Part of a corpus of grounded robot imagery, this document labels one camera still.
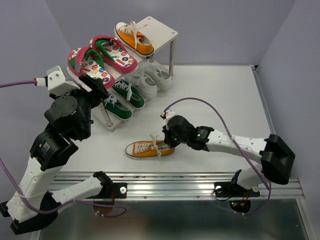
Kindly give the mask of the pink slipper one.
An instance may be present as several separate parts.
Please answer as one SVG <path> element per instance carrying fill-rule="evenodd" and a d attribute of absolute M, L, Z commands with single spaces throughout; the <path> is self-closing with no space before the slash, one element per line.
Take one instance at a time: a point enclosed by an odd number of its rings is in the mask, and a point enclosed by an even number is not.
<path fill-rule="evenodd" d="M 79 47 L 72 50 L 68 55 L 68 67 L 76 76 L 87 74 L 93 79 L 101 79 L 105 89 L 112 88 L 116 81 L 105 70 L 102 56 L 91 47 Z"/>
<path fill-rule="evenodd" d="M 88 46 L 98 52 L 105 64 L 122 74 L 129 74 L 138 67 L 137 60 L 132 57 L 126 47 L 115 37 L 96 35 Z"/>

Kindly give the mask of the orange sneaker one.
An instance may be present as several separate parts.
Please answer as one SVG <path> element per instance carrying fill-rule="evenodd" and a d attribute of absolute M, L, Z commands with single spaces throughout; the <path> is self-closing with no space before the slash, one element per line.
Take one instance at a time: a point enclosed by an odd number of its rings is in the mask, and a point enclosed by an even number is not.
<path fill-rule="evenodd" d="M 170 147 L 164 140 L 159 140 L 157 137 L 151 134 L 151 140 L 141 140 L 129 144 L 124 150 L 125 154 L 130 158 L 144 159 L 166 157 L 175 152 L 174 147 Z"/>
<path fill-rule="evenodd" d="M 135 21 L 130 23 L 118 22 L 114 27 L 114 34 L 125 46 L 134 51 L 143 59 L 150 59 L 154 55 L 154 47 L 151 40 L 141 32 L 146 27 L 137 27 Z"/>

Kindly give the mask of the green sneaker one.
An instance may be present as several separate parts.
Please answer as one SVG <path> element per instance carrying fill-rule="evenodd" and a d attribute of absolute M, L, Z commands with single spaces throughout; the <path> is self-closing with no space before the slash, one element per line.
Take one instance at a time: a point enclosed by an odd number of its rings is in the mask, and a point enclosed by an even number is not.
<path fill-rule="evenodd" d="M 125 106 L 122 102 L 116 99 L 115 96 L 110 95 L 103 101 L 103 107 L 108 112 L 114 115 L 116 118 L 127 121 L 132 117 L 131 110 Z"/>
<path fill-rule="evenodd" d="M 112 88 L 118 95 L 125 98 L 133 108 L 141 109 L 145 106 L 143 97 L 132 87 L 131 83 L 121 79 Z"/>

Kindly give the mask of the white sneaker one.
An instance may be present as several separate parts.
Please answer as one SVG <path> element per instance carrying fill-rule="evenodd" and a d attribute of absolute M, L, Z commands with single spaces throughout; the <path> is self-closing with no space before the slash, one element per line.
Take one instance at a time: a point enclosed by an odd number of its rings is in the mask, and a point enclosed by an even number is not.
<path fill-rule="evenodd" d="M 136 89 L 141 95 L 146 98 L 157 96 L 156 83 L 143 71 L 135 70 L 124 76 L 124 79 L 131 83 L 132 87 Z"/>

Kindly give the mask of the white sneaker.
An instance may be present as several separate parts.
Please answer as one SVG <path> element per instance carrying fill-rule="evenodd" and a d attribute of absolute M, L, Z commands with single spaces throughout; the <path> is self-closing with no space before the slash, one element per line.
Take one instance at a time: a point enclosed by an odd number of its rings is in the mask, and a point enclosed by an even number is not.
<path fill-rule="evenodd" d="M 171 75 L 150 62 L 143 62 L 139 68 L 147 74 L 158 87 L 163 90 L 168 90 L 173 86 Z"/>

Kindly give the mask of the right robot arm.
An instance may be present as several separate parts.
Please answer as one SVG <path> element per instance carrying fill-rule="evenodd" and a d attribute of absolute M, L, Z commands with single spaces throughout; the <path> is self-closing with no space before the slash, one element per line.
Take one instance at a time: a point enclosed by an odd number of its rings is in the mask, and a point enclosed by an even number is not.
<path fill-rule="evenodd" d="M 230 136 L 212 127 L 195 127 L 181 115 L 167 115 L 164 119 L 164 142 L 172 148 L 185 144 L 196 151 L 226 153 L 248 160 L 250 167 L 237 170 L 231 181 L 215 183 L 215 197 L 258 197 L 260 184 L 289 183 L 296 155 L 280 136 Z"/>

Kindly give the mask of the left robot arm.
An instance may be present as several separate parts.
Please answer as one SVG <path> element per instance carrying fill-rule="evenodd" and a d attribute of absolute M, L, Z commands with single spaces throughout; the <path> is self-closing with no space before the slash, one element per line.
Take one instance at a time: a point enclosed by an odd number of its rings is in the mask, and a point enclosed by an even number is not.
<path fill-rule="evenodd" d="M 53 103 L 44 114 L 48 125 L 32 144 L 21 182 L 11 181 L 15 194 L 0 205 L 2 216 L 12 219 L 10 228 L 16 235 L 48 227 L 73 204 L 94 206 L 96 199 L 114 201 L 127 196 L 127 184 L 113 182 L 103 171 L 70 187 L 49 191 L 53 178 L 78 150 L 75 141 L 90 137 L 91 110 L 109 93 L 101 79 L 83 74 L 66 93 L 50 96 Z"/>

